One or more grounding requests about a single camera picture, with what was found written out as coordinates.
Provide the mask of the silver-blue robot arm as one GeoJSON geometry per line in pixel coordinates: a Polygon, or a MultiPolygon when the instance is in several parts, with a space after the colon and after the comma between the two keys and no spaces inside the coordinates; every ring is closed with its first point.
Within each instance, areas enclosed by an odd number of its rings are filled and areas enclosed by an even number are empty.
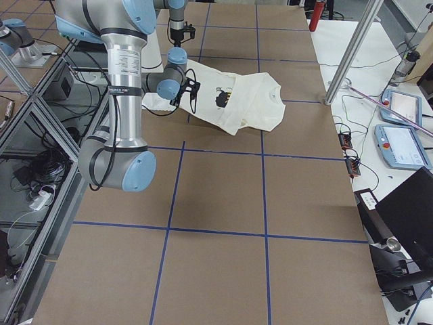
{"type": "Polygon", "coordinates": [[[187,82],[187,53],[181,48],[185,1],[57,1],[60,34],[100,43],[108,53],[109,116],[86,138],[78,168],[93,191],[146,189],[156,172],[156,157],[142,138],[141,103],[146,93],[179,103],[187,82]],[[175,46],[163,72],[144,73],[142,51],[156,30],[156,10],[169,10],[175,46]]]}
{"type": "Polygon", "coordinates": [[[168,9],[169,39],[175,47],[180,47],[185,40],[187,25],[185,23],[186,0],[155,0],[155,9],[168,9]]]}

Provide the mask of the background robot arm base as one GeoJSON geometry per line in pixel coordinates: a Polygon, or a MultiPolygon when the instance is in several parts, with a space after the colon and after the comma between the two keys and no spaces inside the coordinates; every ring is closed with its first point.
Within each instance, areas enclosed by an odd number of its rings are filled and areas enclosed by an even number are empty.
{"type": "Polygon", "coordinates": [[[18,68],[42,68],[48,61],[21,19],[1,21],[1,50],[18,68]]]}

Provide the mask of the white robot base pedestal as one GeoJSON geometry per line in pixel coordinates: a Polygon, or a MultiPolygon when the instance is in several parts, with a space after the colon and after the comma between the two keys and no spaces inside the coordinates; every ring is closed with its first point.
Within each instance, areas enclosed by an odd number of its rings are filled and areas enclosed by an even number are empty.
{"type": "Polygon", "coordinates": [[[143,40],[147,37],[146,45],[141,49],[140,71],[160,72],[162,70],[162,58],[156,34],[156,13],[153,5],[147,1],[136,3],[136,12],[133,14],[133,22],[137,34],[143,40]]]}

